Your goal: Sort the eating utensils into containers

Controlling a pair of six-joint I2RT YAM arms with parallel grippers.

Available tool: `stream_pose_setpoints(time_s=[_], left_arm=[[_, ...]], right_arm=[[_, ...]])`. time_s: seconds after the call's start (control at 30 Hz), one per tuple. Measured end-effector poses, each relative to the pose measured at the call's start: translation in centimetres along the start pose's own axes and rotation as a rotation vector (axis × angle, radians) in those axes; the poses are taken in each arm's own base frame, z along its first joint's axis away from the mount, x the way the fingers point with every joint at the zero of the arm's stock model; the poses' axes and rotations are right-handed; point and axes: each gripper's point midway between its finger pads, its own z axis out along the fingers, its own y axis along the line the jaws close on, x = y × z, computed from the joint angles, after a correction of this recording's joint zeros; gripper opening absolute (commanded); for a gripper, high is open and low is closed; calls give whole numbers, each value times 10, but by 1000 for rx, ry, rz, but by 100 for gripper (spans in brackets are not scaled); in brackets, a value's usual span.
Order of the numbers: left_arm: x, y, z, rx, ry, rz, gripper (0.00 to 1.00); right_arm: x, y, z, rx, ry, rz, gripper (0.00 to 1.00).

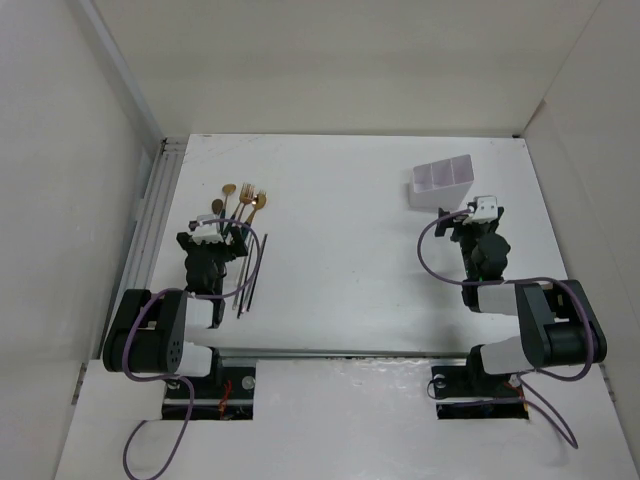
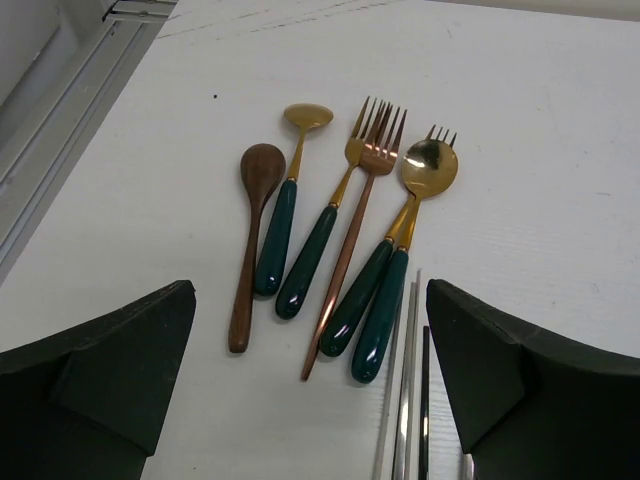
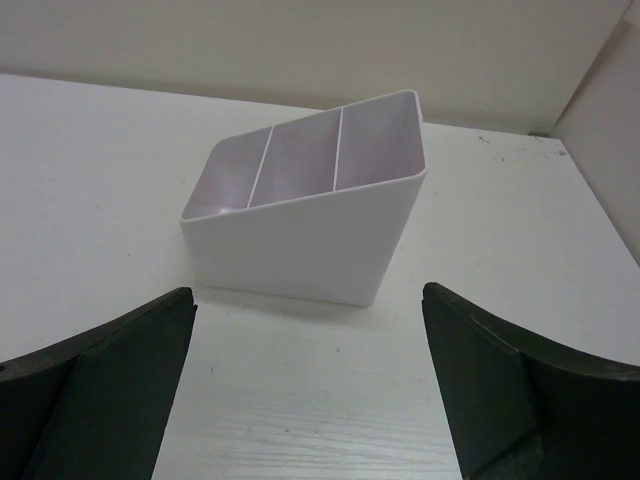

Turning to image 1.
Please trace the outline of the gold round spoon green handle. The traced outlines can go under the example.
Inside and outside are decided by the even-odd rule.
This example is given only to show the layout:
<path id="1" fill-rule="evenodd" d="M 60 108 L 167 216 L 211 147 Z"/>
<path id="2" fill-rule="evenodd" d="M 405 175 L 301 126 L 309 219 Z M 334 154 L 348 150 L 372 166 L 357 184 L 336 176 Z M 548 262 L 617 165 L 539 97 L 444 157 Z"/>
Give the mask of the gold round spoon green handle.
<path id="1" fill-rule="evenodd" d="M 264 193 L 259 193 L 253 202 L 253 210 L 247 217 L 245 224 L 251 226 L 256 214 L 263 209 L 267 204 L 267 196 Z"/>

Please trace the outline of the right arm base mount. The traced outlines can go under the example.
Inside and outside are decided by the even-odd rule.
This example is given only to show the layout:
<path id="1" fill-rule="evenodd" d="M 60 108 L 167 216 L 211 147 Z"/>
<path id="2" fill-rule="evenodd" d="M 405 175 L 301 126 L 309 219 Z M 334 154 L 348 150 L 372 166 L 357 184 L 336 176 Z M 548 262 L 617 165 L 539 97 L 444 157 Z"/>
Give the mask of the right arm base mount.
<path id="1" fill-rule="evenodd" d="M 520 386 L 505 374 L 472 373 L 467 366 L 440 365 L 431 369 L 428 395 L 436 401 L 439 420 L 528 420 Z"/>

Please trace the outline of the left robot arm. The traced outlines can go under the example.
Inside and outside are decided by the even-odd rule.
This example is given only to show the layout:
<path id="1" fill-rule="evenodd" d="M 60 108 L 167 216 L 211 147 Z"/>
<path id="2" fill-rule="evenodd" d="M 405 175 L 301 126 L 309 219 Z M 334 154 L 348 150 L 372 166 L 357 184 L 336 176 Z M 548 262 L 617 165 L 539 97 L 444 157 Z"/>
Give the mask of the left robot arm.
<path id="1" fill-rule="evenodd" d="M 248 255 L 246 234 L 238 222 L 201 224 L 178 233 L 176 240 L 186 253 L 186 287 L 156 294 L 147 289 L 124 292 L 103 346 L 105 369 L 141 377 L 189 377 L 201 396 L 217 394 L 224 373 L 214 365 L 215 350 L 186 340 L 185 331 L 221 324 L 227 264 Z"/>

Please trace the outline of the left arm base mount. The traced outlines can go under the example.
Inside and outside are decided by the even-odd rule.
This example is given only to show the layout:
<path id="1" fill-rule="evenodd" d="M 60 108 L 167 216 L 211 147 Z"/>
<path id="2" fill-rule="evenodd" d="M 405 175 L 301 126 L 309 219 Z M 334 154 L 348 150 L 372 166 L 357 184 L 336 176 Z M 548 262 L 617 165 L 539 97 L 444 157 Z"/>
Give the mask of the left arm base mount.
<path id="1" fill-rule="evenodd" d="M 191 346 L 182 356 L 176 373 L 193 385 L 192 420 L 253 418 L 255 361 L 225 357 L 216 349 Z"/>

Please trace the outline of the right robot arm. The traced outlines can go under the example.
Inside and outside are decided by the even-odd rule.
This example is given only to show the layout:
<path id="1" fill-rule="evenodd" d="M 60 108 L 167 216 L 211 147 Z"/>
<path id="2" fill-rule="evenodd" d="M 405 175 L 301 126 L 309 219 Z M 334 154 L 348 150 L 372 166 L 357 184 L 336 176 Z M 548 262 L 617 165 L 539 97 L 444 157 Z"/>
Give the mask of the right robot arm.
<path id="1" fill-rule="evenodd" d="M 465 386 L 487 393 L 500 377 L 525 372 L 556 375 L 551 367 L 581 365 L 572 381 L 583 378 L 593 364 L 606 359 L 608 344 L 581 283 L 574 279 L 535 277 L 503 278 L 508 242 L 497 233 L 504 209 L 498 207 L 479 220 L 477 201 L 459 212 L 438 210 L 436 237 L 451 233 L 459 245 L 466 278 L 453 280 L 461 287 L 464 305 L 475 313 L 499 314 L 517 319 L 519 333 L 507 340 L 477 345 L 463 369 Z"/>

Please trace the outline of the gold fork green handle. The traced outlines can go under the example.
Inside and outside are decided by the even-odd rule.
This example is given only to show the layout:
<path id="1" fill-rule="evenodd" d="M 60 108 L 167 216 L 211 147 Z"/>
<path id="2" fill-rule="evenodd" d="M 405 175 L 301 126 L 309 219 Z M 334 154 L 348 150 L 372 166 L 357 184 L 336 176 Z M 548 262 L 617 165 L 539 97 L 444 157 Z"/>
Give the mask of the gold fork green handle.
<path id="1" fill-rule="evenodd" d="M 239 204 L 234 212 L 234 219 L 240 221 L 244 210 L 253 203 L 255 187 L 253 184 L 244 183 L 239 194 Z"/>

